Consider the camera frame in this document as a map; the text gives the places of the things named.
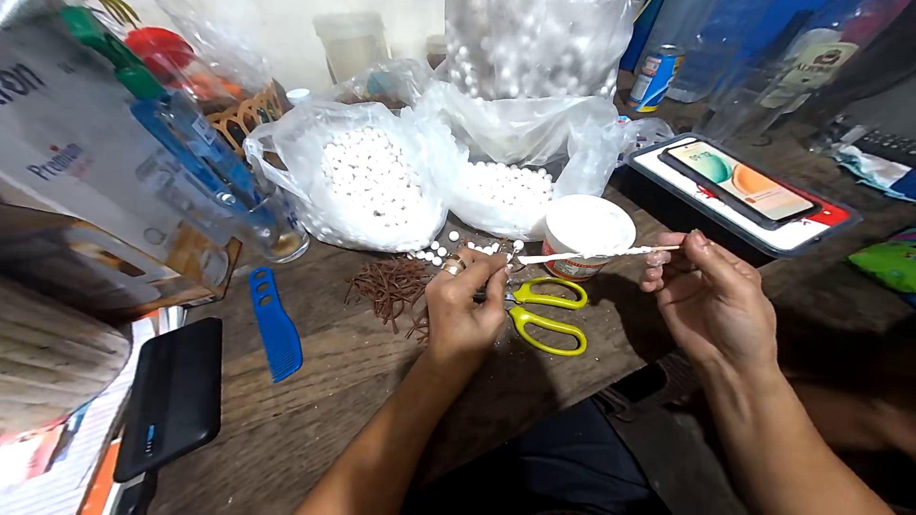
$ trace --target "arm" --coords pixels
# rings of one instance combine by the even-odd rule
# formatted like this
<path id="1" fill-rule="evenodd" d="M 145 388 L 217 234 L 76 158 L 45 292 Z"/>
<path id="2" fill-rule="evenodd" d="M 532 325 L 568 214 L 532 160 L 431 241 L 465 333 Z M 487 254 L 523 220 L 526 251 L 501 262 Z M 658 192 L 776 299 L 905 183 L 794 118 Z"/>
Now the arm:
<path id="1" fill-rule="evenodd" d="M 504 330 L 506 256 L 458 254 L 468 268 L 440 272 L 426 288 L 429 346 L 297 514 L 398 513 L 432 430 Z M 478 305 L 474 293 L 485 283 L 486 302 Z"/>
<path id="2" fill-rule="evenodd" d="M 748 263 L 702 233 L 666 234 L 682 254 L 647 257 L 671 334 L 703 383 L 733 469 L 762 513 L 891 514 L 834 455 L 776 360 L 776 315 Z"/>

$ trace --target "fingernail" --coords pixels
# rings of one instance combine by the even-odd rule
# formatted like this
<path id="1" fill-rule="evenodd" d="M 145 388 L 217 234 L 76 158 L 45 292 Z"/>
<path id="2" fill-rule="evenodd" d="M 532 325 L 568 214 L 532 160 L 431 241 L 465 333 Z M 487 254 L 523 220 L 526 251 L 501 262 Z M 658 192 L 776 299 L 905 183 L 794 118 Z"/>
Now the fingernail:
<path id="1" fill-rule="evenodd" d="M 694 237 L 696 238 L 696 242 L 700 244 L 701 248 L 706 248 L 709 246 L 709 240 L 706 239 L 706 236 L 703 234 L 703 231 L 701 231 L 700 229 L 693 229 L 691 231 L 691 234 L 696 235 Z"/>

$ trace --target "blue comb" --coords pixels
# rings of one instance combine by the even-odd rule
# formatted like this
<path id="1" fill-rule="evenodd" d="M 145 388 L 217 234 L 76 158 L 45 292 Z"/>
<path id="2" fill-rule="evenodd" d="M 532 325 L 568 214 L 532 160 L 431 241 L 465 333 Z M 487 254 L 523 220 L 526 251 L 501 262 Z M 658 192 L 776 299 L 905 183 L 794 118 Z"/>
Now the blue comb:
<path id="1" fill-rule="evenodd" d="M 280 305 L 274 272 L 267 267 L 256 268 L 248 276 L 251 302 L 255 305 L 257 328 L 267 353 L 267 364 L 275 383 L 292 375 L 302 366 L 302 345 L 296 325 Z"/>

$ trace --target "smartphone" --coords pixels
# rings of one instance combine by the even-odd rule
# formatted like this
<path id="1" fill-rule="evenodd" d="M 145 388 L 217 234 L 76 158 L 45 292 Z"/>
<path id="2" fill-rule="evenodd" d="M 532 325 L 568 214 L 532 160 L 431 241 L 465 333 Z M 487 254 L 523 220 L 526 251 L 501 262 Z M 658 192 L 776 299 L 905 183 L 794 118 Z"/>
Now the smartphone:
<path id="1" fill-rule="evenodd" d="M 820 209 L 706 141 L 666 148 L 659 159 L 765 229 L 776 229 Z"/>

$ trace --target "pants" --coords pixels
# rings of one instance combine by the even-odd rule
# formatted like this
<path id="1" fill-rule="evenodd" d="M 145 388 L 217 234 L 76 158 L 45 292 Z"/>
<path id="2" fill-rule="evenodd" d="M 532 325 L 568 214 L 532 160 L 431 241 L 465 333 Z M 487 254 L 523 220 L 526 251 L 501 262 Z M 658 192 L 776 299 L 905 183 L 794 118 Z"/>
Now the pants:
<path id="1" fill-rule="evenodd" d="M 596 402 L 554 414 L 519 437 L 408 494 L 401 513 L 668 514 Z"/>

